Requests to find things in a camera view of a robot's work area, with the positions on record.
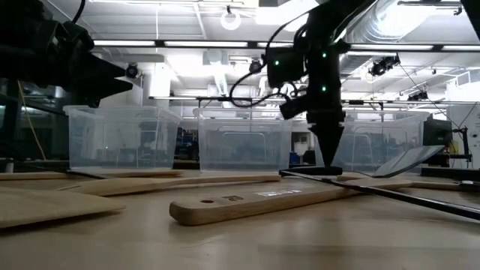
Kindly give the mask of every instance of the white label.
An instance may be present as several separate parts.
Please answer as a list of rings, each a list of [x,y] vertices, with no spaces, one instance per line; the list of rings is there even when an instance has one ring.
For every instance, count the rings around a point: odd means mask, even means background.
[[[259,192],[257,194],[264,197],[272,197],[272,196],[278,196],[283,194],[295,194],[295,193],[301,193],[301,191],[300,190],[279,190],[279,191]]]

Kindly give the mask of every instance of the ductwork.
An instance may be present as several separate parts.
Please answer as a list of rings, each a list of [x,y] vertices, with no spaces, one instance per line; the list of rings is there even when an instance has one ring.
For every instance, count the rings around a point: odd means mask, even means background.
[[[379,0],[346,29],[348,43],[396,43],[415,30],[435,7],[398,5],[399,0]],[[370,60],[370,56],[345,55],[340,61],[343,74],[351,74]]]

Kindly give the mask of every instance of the transparent storage container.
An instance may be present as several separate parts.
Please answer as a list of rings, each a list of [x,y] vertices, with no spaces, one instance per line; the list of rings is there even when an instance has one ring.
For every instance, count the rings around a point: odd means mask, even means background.
[[[423,122],[428,112],[346,111],[345,129],[332,166],[374,174],[385,162],[422,146]],[[324,166],[315,142],[317,166]]]
[[[292,121],[278,111],[195,109],[202,171],[278,171],[289,166]]]
[[[172,168],[180,116],[153,106],[66,106],[70,168]]]

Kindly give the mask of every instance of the wooden paddle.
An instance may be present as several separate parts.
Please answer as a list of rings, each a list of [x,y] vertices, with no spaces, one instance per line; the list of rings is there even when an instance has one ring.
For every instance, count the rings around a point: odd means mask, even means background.
[[[351,182],[389,190],[406,188],[412,184],[411,181],[401,179],[359,179]],[[327,184],[319,184],[318,188],[309,189],[292,188],[258,193],[232,192],[223,196],[172,202],[169,213],[180,224],[195,226],[307,206],[358,193]]]
[[[135,169],[102,169],[92,173],[111,177],[173,177],[181,176],[183,171],[176,169],[169,170],[135,170]],[[13,172],[0,173],[0,181],[6,180],[49,180],[49,179],[85,179],[80,175],[69,175],[60,172]]]
[[[70,191],[97,196],[132,194],[143,191],[156,191],[178,185],[215,184],[231,182],[278,182],[279,175],[216,176],[196,178],[111,178],[83,181],[60,187],[58,191]]]
[[[370,179],[363,175],[339,175],[337,177],[338,181],[351,181],[355,179]],[[412,184],[409,188],[423,188],[431,190],[442,190],[442,191],[471,191],[465,187],[460,186],[458,183],[448,183],[448,182],[434,182],[434,181],[412,181]]]
[[[123,208],[123,203],[99,196],[0,187],[0,228]]]

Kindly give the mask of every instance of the tabletop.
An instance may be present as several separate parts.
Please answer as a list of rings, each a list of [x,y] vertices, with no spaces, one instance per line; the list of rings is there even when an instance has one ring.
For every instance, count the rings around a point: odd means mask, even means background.
[[[73,180],[0,181],[50,189]],[[168,213],[179,198],[325,185],[299,178],[194,185],[115,196],[124,211],[0,232],[0,269],[477,269],[480,224],[452,214],[361,195],[204,226]],[[480,196],[402,192],[478,207]]]

